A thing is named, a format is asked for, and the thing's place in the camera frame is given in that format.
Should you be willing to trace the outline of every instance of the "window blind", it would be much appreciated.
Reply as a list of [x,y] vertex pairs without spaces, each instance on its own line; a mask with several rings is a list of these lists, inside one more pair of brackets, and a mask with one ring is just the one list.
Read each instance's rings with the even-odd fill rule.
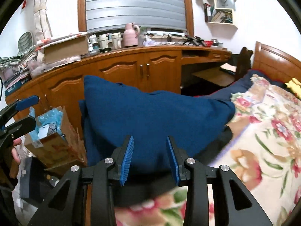
[[139,26],[186,30],[184,0],[86,0],[87,32]]

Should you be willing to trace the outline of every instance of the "red bowl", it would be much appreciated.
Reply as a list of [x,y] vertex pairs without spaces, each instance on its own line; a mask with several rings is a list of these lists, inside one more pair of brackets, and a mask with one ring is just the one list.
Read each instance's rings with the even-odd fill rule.
[[211,47],[213,45],[213,41],[211,40],[205,40],[204,42],[206,44],[206,47]]

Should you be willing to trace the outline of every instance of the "wooden chair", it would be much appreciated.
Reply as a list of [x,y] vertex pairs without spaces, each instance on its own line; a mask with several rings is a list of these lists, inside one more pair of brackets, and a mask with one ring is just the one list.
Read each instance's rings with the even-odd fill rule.
[[206,81],[214,83],[220,87],[227,87],[233,82],[242,78],[249,69],[251,69],[251,56],[253,54],[252,50],[248,50],[243,47],[237,59],[237,66],[235,75],[230,75],[224,71],[220,70],[220,67],[214,67],[199,72],[192,73],[194,76],[202,78]]

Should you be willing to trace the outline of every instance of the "human hand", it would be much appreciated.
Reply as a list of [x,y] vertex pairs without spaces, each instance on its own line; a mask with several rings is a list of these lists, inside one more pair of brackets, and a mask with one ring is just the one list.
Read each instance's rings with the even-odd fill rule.
[[[21,143],[22,140],[20,138],[14,140],[14,146],[20,145]],[[16,178],[19,172],[19,165],[21,164],[21,159],[15,147],[13,147],[13,149],[11,150],[11,155],[13,156],[13,160],[11,162],[9,176],[11,178]]]

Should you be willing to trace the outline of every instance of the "jug handle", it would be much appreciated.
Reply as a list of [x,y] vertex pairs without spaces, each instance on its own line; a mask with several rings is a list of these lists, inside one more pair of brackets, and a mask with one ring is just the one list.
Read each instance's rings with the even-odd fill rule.
[[138,25],[135,25],[133,24],[133,27],[135,27],[137,29],[137,32],[136,32],[136,37],[140,34],[140,28]]

